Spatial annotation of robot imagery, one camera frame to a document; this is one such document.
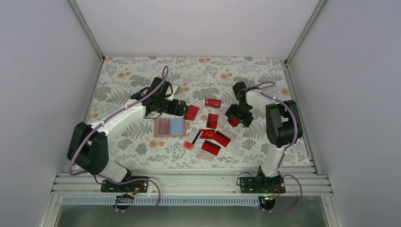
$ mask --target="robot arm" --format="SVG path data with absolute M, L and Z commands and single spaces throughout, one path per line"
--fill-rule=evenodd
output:
M 159 113 L 168 113 L 176 116 L 183 116 L 187 111 L 185 101 L 173 99 L 178 86 L 171 85 L 165 81 L 159 90 L 150 97 L 134 106 L 131 104 L 137 102 L 149 92 L 156 88 L 162 82 L 161 78 L 155 78 L 150 87 L 142 89 L 140 92 L 131 96 L 124 105 L 125 111 L 122 111 L 105 122 L 111 115 L 88 125 L 81 122 L 76 125 L 72 134 L 70 147 L 67 152 L 67 158 L 72 159 L 78 147 L 84 138 L 98 125 L 102 125 L 90 137 L 84 145 L 75 160 L 75 164 L 88 171 L 92 175 L 100 175 L 116 182 L 122 182 L 130 179 L 131 171 L 122 165 L 109 160 L 107 137 L 112 138 L 120 135 L 121 132 L 133 122 L 144 118 L 153 111 Z
M 266 113 L 266 134 L 274 146 L 269 146 L 265 160 L 258 169 L 256 180 L 261 192 L 269 191 L 274 185 L 281 185 L 283 182 L 278 166 L 282 161 L 283 146 L 294 138 L 294 123 L 298 130 L 296 138 L 303 135 L 298 108 L 294 100 L 284 101 L 295 116 L 296 122 L 293 122 L 285 107 L 282 104 L 272 104 L 272 100 L 261 95 L 258 87 L 246 87 L 244 82 L 238 82 L 233 86 L 233 91 L 238 104 L 231 105 L 227 110 L 226 116 L 229 120 L 236 118 L 245 127 L 249 127 L 253 120 L 251 110 L 254 107 Z

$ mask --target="metal frame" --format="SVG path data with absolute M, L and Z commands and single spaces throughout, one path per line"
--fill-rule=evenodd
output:
M 61 201 L 63 196 L 60 194 L 50 194 L 44 207 L 42 217 L 39 221 L 39 227 L 53 227 L 56 223 Z
M 322 195 L 322 202 L 329 227 L 343 227 L 344 225 L 334 195 Z
M 283 71 L 284 71 L 284 75 L 285 75 L 285 77 L 287 79 L 287 84 L 288 84 L 289 91 L 291 93 L 291 97 L 298 104 L 298 109 L 301 110 L 302 107 L 299 105 L 299 102 L 296 99 L 294 85 L 292 83 L 291 74 L 289 73 L 288 65 L 286 64 L 286 62 L 284 60 L 280 60 L 280 62 L 281 62 L 281 66 L 282 66 Z M 308 153 L 310 161 L 313 162 L 313 166 L 315 167 L 316 174 L 318 175 L 318 174 L 320 174 L 322 172 L 322 170 L 321 170 L 321 167 L 320 167 L 319 160 L 317 158 L 314 158 L 313 151 L 312 151 L 312 148 L 311 148 L 311 144 L 309 143 L 308 132 L 307 132 L 307 129 L 305 129 L 305 121 L 304 121 L 304 118 L 302 117 L 301 111 L 299 111 L 299 118 L 301 119 L 302 126 L 304 127 L 304 134 L 303 134 L 302 137 L 304 138 L 306 151 Z
M 227 168 L 227 169 L 158 169 L 132 170 L 134 175 L 148 176 L 162 189 L 167 196 L 264 196 L 267 194 L 241 194 L 236 179 L 241 172 L 256 175 L 257 168 Z M 332 189 L 326 175 L 316 175 L 313 167 L 283 167 L 284 174 L 290 173 L 299 179 L 304 195 L 330 195 Z M 299 195 L 299 186 L 291 178 L 285 179 L 287 193 L 282 196 Z M 69 176 L 57 174 L 51 194 L 99 195 L 100 185 L 96 184 L 93 176 L 83 174 Z M 148 186 L 145 195 L 157 195 L 154 185 Z
M 289 55 L 287 57 L 287 60 L 286 60 L 287 64 L 289 64 L 292 61 L 295 53 L 297 52 L 299 46 L 301 45 L 301 43 L 305 39 L 306 35 L 308 34 L 309 29 L 312 27 L 313 23 L 315 22 L 317 16 L 321 12 L 321 10 L 322 10 L 324 4 L 326 3 L 326 1 L 327 0 L 320 0 L 317 3 L 317 6 L 314 9 L 311 17 L 309 18 L 307 24 L 305 25 L 304 29 L 302 30 L 301 34 L 299 35 L 298 39 L 296 40 L 294 47 L 292 48 L 291 52 L 289 53 Z
M 82 28 L 84 29 L 85 34 L 87 35 L 90 43 L 92 44 L 93 49 L 95 50 L 97 56 L 99 57 L 100 61 L 103 63 L 104 56 L 102 54 L 102 51 L 100 50 L 99 45 L 97 45 L 96 39 L 93 36 L 92 32 L 90 31 L 90 29 L 84 19 L 84 16 L 82 15 L 81 11 L 79 10 L 77 3 L 75 2 L 75 0 L 68 0 L 68 2 L 70 3 L 72 10 L 74 11 Z

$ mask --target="floral tablecloth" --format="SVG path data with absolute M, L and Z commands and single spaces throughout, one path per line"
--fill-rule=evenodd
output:
M 181 87 L 174 98 L 187 105 L 202 107 L 202 115 L 188 122 L 191 127 L 205 128 L 207 114 L 213 108 L 204 107 L 205 98 L 222 100 L 222 108 L 236 102 L 232 86 L 244 81 L 253 86 L 274 81 L 267 93 L 281 100 L 290 99 L 288 85 L 279 59 L 252 57 L 106 57 L 95 90 L 88 123 L 98 121 L 124 104 L 131 94 L 150 85 L 168 65 L 167 80 Z M 266 122 L 262 111 L 253 110 L 254 120 L 249 128 L 241 124 L 227 129 L 238 137 L 223 148 L 213 160 L 197 158 L 197 141 L 193 150 L 183 148 L 184 138 L 154 137 L 154 120 L 142 119 L 127 127 L 120 136 L 108 138 L 111 159 L 127 168 L 226 168 L 258 166 L 269 146 Z M 163 114 L 162 117 L 175 117 Z M 283 166 L 306 166 L 309 158 L 302 139 L 287 152 Z

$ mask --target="circuit board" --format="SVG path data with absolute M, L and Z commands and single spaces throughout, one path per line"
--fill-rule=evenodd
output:
M 131 180 L 133 179 L 139 179 L 139 178 L 146 178 L 149 179 L 147 176 L 131 176 Z M 128 184 L 114 184 L 111 183 L 110 181 L 103 181 L 102 182 L 102 187 L 100 189 L 101 192 L 136 192 L 140 189 L 139 192 L 145 193 L 148 191 L 148 181 L 146 180 L 140 180 L 140 181 L 135 181 L 132 183 Z

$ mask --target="red card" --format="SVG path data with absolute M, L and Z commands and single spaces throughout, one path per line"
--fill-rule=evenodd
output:
M 202 149 L 213 154 L 213 155 L 218 155 L 218 152 L 220 151 L 220 146 L 210 142 L 209 140 L 205 140 L 205 142 L 202 145 Z
M 198 114 L 199 107 L 190 105 L 188 111 L 184 114 L 184 119 L 193 121 Z
M 157 135 L 168 135 L 170 126 L 169 119 L 158 119 L 157 120 Z
M 211 128 L 211 129 L 216 129 L 217 128 L 217 121 L 218 121 L 218 115 L 210 113 L 208 115 L 208 121 L 206 122 L 206 127 Z
M 214 133 L 216 130 L 214 129 L 201 129 L 202 134 L 199 136 L 199 139 L 213 139 Z
M 214 99 L 214 98 L 206 98 L 205 99 L 205 106 L 213 107 L 213 108 L 220 108 L 221 100 Z
M 227 147 L 228 143 L 231 141 L 231 139 L 229 137 L 227 137 L 226 135 L 224 135 L 223 133 L 217 131 L 216 134 L 213 136 L 213 139 L 223 145 L 223 147 Z
M 234 116 L 231 116 L 229 119 L 228 119 L 228 122 L 231 124 L 231 126 L 233 126 L 233 127 L 237 127 L 237 125 L 239 124 L 239 121 L 238 121 L 238 118 L 236 118 L 236 117 L 234 117 Z

